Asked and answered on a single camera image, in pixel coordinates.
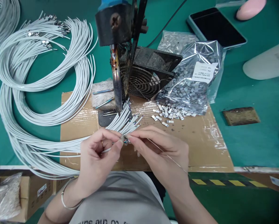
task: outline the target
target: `cardboard box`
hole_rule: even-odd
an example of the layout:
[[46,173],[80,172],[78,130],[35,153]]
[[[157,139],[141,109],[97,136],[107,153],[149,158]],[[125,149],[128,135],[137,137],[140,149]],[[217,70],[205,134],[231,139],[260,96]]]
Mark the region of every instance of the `cardboard box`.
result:
[[240,173],[242,176],[257,181],[279,192],[279,174],[276,173]]
[[9,221],[26,222],[52,195],[53,182],[40,178],[29,170],[0,171],[0,180],[18,172],[23,172],[20,181],[21,212]]
[[[72,92],[62,94],[62,104],[68,100]],[[130,98],[132,113],[145,115],[141,120],[141,128],[154,125],[161,130],[187,142],[189,151],[189,172],[234,172],[230,154],[213,116],[211,107],[205,116],[185,117],[183,121],[174,119],[167,128],[159,121],[154,121],[151,115],[157,115],[153,109],[158,109],[155,101],[132,96]],[[61,141],[69,141],[92,135],[101,128],[98,124],[98,112],[92,108],[91,97],[82,110],[66,123],[61,124]],[[76,155],[76,153],[61,152],[60,155]],[[80,169],[79,157],[62,157],[60,164],[72,169]],[[113,170],[151,171],[145,159],[137,156],[133,145],[123,146],[119,161]]]
[[63,186],[69,181],[69,179],[64,179],[64,180],[54,180],[53,181],[53,190],[52,190],[52,195],[57,194]]

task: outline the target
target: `pink object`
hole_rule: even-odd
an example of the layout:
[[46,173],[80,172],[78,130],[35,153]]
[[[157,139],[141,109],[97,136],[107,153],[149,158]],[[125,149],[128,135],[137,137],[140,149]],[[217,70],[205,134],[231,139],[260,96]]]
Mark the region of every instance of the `pink object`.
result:
[[237,11],[236,18],[249,20],[257,15],[264,8],[266,0],[248,0]]

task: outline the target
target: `yellow and black hazard tape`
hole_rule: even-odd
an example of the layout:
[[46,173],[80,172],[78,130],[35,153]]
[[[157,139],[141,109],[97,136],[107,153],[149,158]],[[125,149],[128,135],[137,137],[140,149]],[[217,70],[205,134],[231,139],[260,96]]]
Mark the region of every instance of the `yellow and black hazard tape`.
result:
[[238,186],[238,187],[258,187],[267,188],[267,186],[253,181],[253,180],[201,180],[201,179],[190,179],[191,184],[198,185],[216,185],[216,186]]

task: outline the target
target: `cooling fan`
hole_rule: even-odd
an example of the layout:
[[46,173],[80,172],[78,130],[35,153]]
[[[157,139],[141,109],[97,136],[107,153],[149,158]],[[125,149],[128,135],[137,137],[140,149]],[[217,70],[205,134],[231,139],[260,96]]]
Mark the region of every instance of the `cooling fan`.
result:
[[[123,49],[121,49],[121,55],[121,80],[124,83],[127,66],[126,52]],[[137,47],[129,77],[128,94],[151,100],[174,78],[175,74],[172,71],[181,60],[182,56],[177,54]]]

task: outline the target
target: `hand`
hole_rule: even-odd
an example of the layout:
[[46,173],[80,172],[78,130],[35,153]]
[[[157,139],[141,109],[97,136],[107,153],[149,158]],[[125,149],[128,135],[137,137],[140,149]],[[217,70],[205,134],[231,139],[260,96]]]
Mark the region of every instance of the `hand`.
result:
[[[180,186],[189,187],[188,144],[154,126],[133,131],[127,135],[127,138],[146,159],[156,178],[169,193],[178,191]],[[156,143],[163,151],[147,138]]]
[[123,146],[121,136],[119,132],[101,128],[81,142],[80,174],[74,186],[79,199],[90,196],[105,182],[120,157]]

